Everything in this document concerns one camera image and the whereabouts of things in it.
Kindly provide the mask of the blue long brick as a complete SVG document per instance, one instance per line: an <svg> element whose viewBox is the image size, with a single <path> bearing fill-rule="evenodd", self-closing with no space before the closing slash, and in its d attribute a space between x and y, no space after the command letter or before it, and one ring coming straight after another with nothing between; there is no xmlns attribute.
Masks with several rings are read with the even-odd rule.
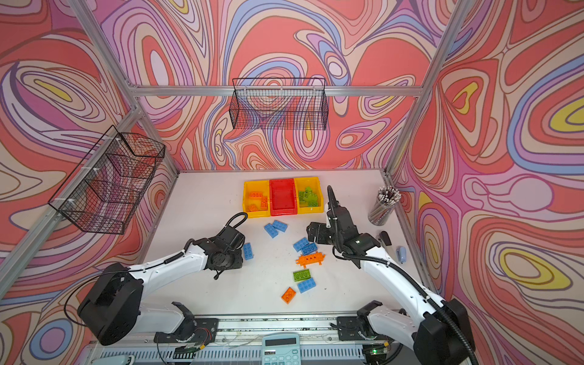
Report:
<svg viewBox="0 0 584 365"><path fill-rule="evenodd" d="M250 243L245 243L243 245L243 257L246 261L249 261L254 258L252 246Z"/></svg>

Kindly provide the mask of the blue brick studs up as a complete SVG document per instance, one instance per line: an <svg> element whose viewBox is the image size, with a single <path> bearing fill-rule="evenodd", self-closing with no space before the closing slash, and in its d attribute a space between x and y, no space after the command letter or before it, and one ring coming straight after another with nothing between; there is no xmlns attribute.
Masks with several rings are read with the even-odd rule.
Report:
<svg viewBox="0 0 584 365"><path fill-rule="evenodd" d="M294 243L293 248L295 249L296 252L300 252L305 246L308 245L310 245L310 241L306 237L304 237L301 240Z"/></svg>

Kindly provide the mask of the green long brick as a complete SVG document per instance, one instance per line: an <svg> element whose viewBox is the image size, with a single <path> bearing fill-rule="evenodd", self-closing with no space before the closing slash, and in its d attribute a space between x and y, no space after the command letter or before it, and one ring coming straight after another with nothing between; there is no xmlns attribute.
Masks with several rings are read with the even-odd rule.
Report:
<svg viewBox="0 0 584 365"><path fill-rule="evenodd" d="M319 196L316 193L312 193L312 199L309 201L309 203L306 204L301 204L299 201L300 207L301 208L316 208L319 207Z"/></svg>

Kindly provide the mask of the green brick front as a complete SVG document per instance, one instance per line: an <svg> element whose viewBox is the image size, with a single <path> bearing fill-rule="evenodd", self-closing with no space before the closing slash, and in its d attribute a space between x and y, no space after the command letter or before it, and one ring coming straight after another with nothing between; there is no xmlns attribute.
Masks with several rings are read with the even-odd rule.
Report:
<svg viewBox="0 0 584 365"><path fill-rule="evenodd" d="M295 282L301 282L301 281L309 280L310 278L312 278L312 276L310 274L309 269L304 269L304 270L299 270L299 271L293 272L293 278L294 278Z"/></svg>

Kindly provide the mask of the orange long brick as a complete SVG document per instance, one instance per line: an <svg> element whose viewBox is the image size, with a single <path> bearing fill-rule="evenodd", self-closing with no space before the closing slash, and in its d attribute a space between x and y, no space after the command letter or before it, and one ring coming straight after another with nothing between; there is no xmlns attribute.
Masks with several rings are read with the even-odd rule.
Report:
<svg viewBox="0 0 584 365"><path fill-rule="evenodd" d="M261 211L267 211L269 209L269 200L267 196L263 196L261 198L261 203L260 203L260 210Z"/></svg>

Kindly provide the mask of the orange brick front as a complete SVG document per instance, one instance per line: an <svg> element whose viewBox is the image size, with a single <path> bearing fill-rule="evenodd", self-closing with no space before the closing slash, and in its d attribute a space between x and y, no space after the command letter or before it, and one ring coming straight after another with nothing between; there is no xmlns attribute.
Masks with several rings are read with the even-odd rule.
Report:
<svg viewBox="0 0 584 365"><path fill-rule="evenodd" d="M286 303L289 304L294 297L296 296L297 292L292 288L289 287L284 294L281 296L281 299Z"/></svg>

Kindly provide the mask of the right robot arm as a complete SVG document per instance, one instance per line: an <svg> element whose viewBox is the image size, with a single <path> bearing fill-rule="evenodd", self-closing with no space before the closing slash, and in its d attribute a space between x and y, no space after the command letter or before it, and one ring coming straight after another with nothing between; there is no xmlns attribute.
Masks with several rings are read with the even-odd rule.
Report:
<svg viewBox="0 0 584 365"><path fill-rule="evenodd" d="M374 278L401 306L395 311L380 301L369 302L357 311L352 331L369 341L392 339L411 349L421 364L478 363L465 307L455 299L443 299L409 275L379 240L358 230L331 186L327 195L327 221L311 223L309 239L330 245L334 257L352 262Z"/></svg>

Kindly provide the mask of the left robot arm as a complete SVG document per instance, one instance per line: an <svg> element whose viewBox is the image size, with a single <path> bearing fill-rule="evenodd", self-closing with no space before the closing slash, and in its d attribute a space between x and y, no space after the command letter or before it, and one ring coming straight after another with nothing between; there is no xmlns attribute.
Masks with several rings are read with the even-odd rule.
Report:
<svg viewBox="0 0 584 365"><path fill-rule="evenodd" d="M246 238L230 218L218 234L189 239L173 255L141 265L108 266L79 304L77 314L104 346L128 335L154 333L172 342L190 342L196 336L194 314L180 302L150 306L144 299L187 275L213 271L217 277L243 266Z"/></svg>

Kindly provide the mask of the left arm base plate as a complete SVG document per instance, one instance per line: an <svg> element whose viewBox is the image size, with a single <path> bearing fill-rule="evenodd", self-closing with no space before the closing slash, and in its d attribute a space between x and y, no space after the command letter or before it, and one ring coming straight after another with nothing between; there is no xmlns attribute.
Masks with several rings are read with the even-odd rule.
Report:
<svg viewBox="0 0 584 365"><path fill-rule="evenodd" d="M187 320L172 333L156 332L156 344L198 344L209 345L217 337L218 318L195 318Z"/></svg>

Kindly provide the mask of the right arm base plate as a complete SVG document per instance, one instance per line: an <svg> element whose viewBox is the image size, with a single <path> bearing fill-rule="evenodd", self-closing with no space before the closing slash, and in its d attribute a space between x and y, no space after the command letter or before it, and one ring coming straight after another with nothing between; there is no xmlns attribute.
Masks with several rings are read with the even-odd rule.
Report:
<svg viewBox="0 0 584 365"><path fill-rule="evenodd" d="M370 325L357 316L338 316L336 321L330 323L330 326L337 331L337 336L342 342L375 342L389 339L387 336L375 333Z"/></svg>

